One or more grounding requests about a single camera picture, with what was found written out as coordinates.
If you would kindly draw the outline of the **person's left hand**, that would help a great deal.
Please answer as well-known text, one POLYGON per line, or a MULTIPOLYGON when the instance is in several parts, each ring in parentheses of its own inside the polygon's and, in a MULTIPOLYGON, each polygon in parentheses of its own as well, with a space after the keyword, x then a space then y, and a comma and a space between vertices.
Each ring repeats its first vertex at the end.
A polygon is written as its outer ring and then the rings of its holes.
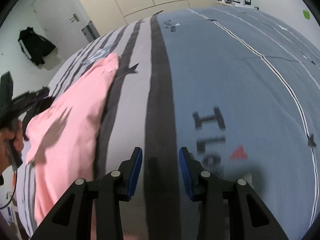
POLYGON ((10 165, 8 153, 5 146, 6 141, 13 140, 13 146, 16 151, 21 152, 24 148, 22 123, 18 120, 16 132, 8 128, 1 129, 1 143, 0 143, 0 174, 2 174, 10 165))

